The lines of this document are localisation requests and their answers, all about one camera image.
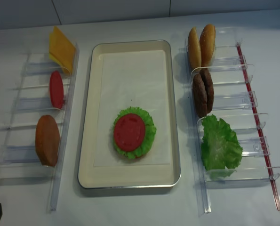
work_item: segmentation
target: tray rim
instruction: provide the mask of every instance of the tray rim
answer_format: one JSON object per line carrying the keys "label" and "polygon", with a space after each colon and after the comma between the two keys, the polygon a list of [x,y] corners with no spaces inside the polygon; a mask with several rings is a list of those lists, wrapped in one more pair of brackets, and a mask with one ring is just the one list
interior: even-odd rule
{"label": "tray rim", "polygon": [[[90,68],[89,68],[89,75],[88,75],[88,81],[87,81],[87,87],[86,87],[86,94],[88,93],[88,89],[89,89],[89,78],[90,78],[90,74],[91,74],[91,70],[92,70],[92,63],[93,63],[93,53],[94,50],[96,49],[96,47],[98,46],[102,46],[102,45],[108,45],[108,44],[130,44],[130,43],[141,43],[141,42],[160,42],[163,41],[166,44],[168,44],[169,47],[169,57],[170,57],[170,67],[171,67],[171,80],[172,80],[172,90],[173,90],[173,100],[175,102],[175,93],[174,93],[174,79],[173,79],[173,69],[172,69],[172,53],[171,53],[171,45],[169,44],[168,41],[160,39],[160,40],[142,40],[142,41],[126,41],[126,42],[106,42],[106,43],[99,43],[97,45],[95,45],[92,49],[92,53],[91,53],[91,60],[89,62],[90,64]],[[86,95],[86,99],[84,100],[85,104],[87,105],[88,102],[88,95]],[[174,187],[180,180],[181,178],[181,159],[180,159],[180,151],[179,151],[179,142],[178,142],[178,131],[176,129],[176,138],[177,138],[177,153],[176,153],[176,157],[177,157],[177,162],[178,162],[178,176],[176,177],[176,179],[174,180],[174,182],[172,184],[160,184],[160,185],[138,185],[138,186],[99,186],[99,187],[84,187],[79,179],[79,169],[80,169],[80,159],[81,159],[81,150],[82,150],[82,140],[83,140],[83,132],[84,132],[84,124],[85,124],[85,114],[86,114],[86,107],[84,109],[84,115],[83,115],[83,119],[81,119],[82,123],[82,138],[81,138],[81,145],[80,145],[80,154],[79,154],[79,161],[78,161],[78,174],[77,174],[77,181],[78,184],[86,190],[94,190],[94,189],[99,189],[99,190],[107,190],[107,189],[130,189],[130,188],[172,188]],[[173,113],[174,113],[174,120],[175,120],[175,125],[177,125],[177,121],[176,121],[176,106],[175,104],[173,105]]]}

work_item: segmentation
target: white surface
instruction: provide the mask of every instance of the white surface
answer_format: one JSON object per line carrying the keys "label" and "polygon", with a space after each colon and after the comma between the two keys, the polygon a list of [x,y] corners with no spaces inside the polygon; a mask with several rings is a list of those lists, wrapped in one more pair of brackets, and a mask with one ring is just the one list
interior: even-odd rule
{"label": "white surface", "polygon": [[0,0],[0,29],[59,24],[51,0]]}
{"label": "white surface", "polygon": [[[264,134],[268,139],[272,165],[280,165],[280,10],[61,26],[65,34],[78,41],[81,51],[57,211],[45,212],[46,184],[1,186],[0,202],[4,215],[0,225],[280,226],[280,212],[276,211],[270,186],[212,190],[213,212],[198,215],[190,152],[194,145],[188,130],[192,126],[191,111],[184,78],[186,64],[181,52],[189,30],[210,22],[216,26],[246,27],[240,31],[242,51],[247,62],[256,66],[251,86],[256,92],[258,111],[270,115]],[[51,30],[51,27],[45,27],[0,31],[0,43],[10,37],[13,40],[23,37],[44,39],[45,32]],[[182,177],[166,194],[158,194],[162,192],[160,190],[140,193],[130,190],[121,193],[85,191],[77,182],[78,135],[91,51],[95,45],[104,42],[157,39],[165,39],[171,45]],[[16,46],[0,45],[0,60],[11,57],[18,48]],[[39,42],[36,47],[46,48]],[[280,192],[280,178],[277,186]]]}
{"label": "white surface", "polygon": [[169,16],[170,0],[53,0],[62,24]]}
{"label": "white surface", "polygon": [[[93,50],[78,172],[84,188],[170,186],[179,179],[170,58],[163,40],[102,44]],[[131,103],[151,114],[157,133],[144,158],[128,161],[113,148],[112,127]]]}
{"label": "white surface", "polygon": [[280,0],[171,0],[170,15],[183,16],[264,9],[280,9]]}

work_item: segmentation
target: red tomato slice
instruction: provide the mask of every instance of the red tomato slice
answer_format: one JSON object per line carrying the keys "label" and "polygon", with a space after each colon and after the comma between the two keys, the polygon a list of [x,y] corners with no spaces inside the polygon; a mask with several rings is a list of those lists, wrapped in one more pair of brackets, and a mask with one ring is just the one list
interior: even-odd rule
{"label": "red tomato slice", "polygon": [[132,152],[144,140],[145,124],[140,116],[126,114],[117,121],[113,136],[120,149]]}
{"label": "red tomato slice", "polygon": [[54,71],[50,77],[50,98],[53,107],[61,109],[64,104],[64,85],[58,71]]}

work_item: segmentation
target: cheese slice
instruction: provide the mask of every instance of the cheese slice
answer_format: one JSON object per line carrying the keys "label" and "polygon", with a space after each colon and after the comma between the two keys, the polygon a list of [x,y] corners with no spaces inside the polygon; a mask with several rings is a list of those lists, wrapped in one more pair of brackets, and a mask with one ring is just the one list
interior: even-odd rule
{"label": "cheese slice", "polygon": [[50,35],[49,53],[49,57],[53,61],[72,73],[75,47],[57,27],[54,27],[53,33]]}

